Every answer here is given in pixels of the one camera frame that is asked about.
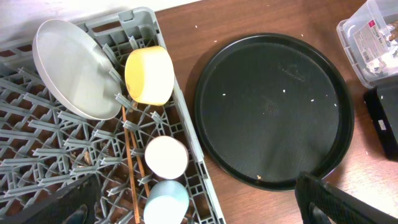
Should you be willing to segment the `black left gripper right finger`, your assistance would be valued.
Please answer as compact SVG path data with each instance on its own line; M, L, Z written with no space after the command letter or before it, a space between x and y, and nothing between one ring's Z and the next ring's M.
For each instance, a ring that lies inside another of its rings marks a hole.
M358 200L308 172L300 173L295 185L295 198L304 224L397 223L397 218Z

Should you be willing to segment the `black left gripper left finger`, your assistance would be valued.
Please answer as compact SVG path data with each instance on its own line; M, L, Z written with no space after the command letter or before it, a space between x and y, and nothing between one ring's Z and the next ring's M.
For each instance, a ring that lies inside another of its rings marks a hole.
M41 202L1 220L1 223L91 224L95 222L96 204L100 198L101 187L97 176L86 175Z

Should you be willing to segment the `wooden chopstick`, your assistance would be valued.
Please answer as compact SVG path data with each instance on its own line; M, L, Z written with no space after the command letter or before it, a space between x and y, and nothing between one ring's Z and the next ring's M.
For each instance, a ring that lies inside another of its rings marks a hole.
M130 131L130 135L131 135L133 148L137 149L137 142L136 142L136 139L135 139L135 135L134 135L134 133L132 131ZM136 159L137 159L137 163L138 163L138 166L139 166L139 171L140 171L141 177L145 177L146 174L145 174L144 166L143 166L142 161L141 161L141 157L140 156L136 156ZM144 184L144 189L146 191L146 195L149 196L149 194L150 194L149 185L148 184Z
M134 169L133 169L133 162L131 158L131 145L129 141L129 134L126 128L124 128L124 138L126 143L126 154L127 154L127 164L129 169L129 181L132 191L132 202L134 206L134 219L137 224L141 223L141 218L139 214L139 207L137 202L137 193L136 193L136 185L134 181Z

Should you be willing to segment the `blue cup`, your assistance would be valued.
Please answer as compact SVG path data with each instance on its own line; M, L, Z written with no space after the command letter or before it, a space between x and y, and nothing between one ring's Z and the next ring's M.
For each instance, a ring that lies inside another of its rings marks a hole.
M155 184L144 209L145 224L180 224L189 207L185 187L175 180Z

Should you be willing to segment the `pink cup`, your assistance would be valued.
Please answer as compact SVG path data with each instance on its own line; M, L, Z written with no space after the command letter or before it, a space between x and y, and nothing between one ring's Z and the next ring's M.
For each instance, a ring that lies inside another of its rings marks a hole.
M177 179L187 169L187 148L170 136L158 136L146 146L144 153L150 170L163 179Z

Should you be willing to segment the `grey plate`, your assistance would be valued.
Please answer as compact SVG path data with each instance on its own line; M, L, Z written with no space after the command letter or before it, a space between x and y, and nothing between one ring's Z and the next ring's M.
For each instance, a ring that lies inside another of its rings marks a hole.
M121 77L102 48L78 26L45 21L32 44L35 67L50 93L86 119L109 120L121 104Z

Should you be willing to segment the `yellow bowl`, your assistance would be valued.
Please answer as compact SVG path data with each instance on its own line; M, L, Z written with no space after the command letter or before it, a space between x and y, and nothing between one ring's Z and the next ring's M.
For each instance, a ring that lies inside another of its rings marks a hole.
M134 50L127 58L124 77L128 93L134 101L164 105L174 88L172 59L161 46Z

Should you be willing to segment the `grey dishwasher rack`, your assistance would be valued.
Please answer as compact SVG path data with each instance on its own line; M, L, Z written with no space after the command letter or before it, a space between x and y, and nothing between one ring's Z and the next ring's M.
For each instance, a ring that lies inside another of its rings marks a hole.
M131 223L134 219L121 115L96 121L73 113L45 86L34 64L33 40L1 44L1 222L20 223L21 215L92 175L96 181L81 196L91 202L89 223ZM133 156L166 134L188 148L188 168L178 181L188 191L184 223L224 223L203 151L185 103L175 86L163 106L127 107L134 129Z

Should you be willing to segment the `clear plastic waste bin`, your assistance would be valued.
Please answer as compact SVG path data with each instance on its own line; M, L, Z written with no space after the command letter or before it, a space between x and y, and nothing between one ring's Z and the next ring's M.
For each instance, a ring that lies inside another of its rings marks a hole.
M367 0L336 31L345 54L366 88L396 82L397 74L377 77L369 71L370 61L397 47L397 0Z

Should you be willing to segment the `round black tray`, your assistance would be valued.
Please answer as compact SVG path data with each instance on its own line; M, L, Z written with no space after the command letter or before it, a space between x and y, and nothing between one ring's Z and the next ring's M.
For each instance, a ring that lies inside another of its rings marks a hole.
M290 191L301 172L324 178L346 155L354 108L337 68L294 37L235 40L204 66L195 89L203 147L235 179Z

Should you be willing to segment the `black rectangular tray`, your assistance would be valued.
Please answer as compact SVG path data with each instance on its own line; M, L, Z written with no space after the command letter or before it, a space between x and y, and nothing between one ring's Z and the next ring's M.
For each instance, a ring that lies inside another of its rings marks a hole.
M397 161L397 82L376 86L363 98L386 157Z

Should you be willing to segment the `crumpled white tissue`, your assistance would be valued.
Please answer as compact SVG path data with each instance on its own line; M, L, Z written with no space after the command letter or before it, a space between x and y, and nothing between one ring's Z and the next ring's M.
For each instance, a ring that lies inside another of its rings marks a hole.
M397 47L370 61L367 68L377 77L390 77L397 74Z

